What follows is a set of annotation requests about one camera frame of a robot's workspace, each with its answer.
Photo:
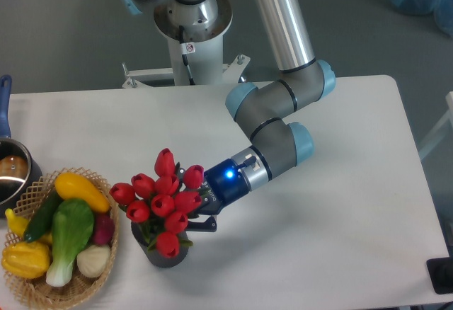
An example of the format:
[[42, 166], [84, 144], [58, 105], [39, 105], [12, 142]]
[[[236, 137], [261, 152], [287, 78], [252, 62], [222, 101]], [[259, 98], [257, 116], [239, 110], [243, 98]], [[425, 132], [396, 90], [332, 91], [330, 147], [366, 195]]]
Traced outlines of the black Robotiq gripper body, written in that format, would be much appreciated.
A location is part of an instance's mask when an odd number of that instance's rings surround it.
[[208, 189], [207, 196], [202, 198], [198, 208], [198, 214], [203, 215], [217, 215], [249, 193], [246, 179], [232, 159], [226, 159], [205, 171], [202, 186]]

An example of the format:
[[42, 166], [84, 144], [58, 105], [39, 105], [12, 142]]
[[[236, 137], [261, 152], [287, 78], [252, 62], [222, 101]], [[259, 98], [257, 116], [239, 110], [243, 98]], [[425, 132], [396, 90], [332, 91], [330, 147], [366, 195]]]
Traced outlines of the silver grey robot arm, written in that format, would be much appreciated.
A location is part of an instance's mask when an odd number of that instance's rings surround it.
[[[123, 0], [137, 14], [136, 0]], [[205, 222], [191, 231], [213, 232], [220, 211], [309, 158], [308, 130], [284, 118], [328, 95], [336, 85], [331, 67], [311, 47], [297, 0], [256, 0], [281, 77], [263, 87], [240, 83], [223, 63], [223, 36], [232, 21], [228, 0], [142, 0], [155, 3], [154, 22], [167, 39], [177, 86], [235, 87], [226, 97], [231, 117], [250, 146], [205, 172], [207, 197], [196, 209]]]

